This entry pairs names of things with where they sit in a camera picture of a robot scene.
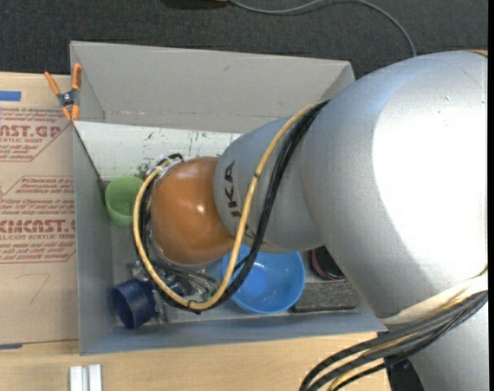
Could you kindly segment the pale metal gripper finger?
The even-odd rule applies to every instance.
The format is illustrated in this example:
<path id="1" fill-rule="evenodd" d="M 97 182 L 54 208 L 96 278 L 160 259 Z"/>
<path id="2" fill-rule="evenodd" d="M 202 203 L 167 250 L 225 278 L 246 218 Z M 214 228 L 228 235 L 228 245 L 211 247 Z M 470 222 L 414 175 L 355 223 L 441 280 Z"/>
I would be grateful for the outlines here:
<path id="1" fill-rule="evenodd" d="M 149 282 L 150 277 L 139 260 L 131 261 L 126 264 L 126 269 L 129 271 L 132 279 L 139 282 Z"/>
<path id="2" fill-rule="evenodd" d="M 156 311 L 156 320 L 159 324 L 167 324 L 169 322 L 168 316 L 168 305 L 161 297 L 154 297 L 155 301 L 155 311 Z"/>

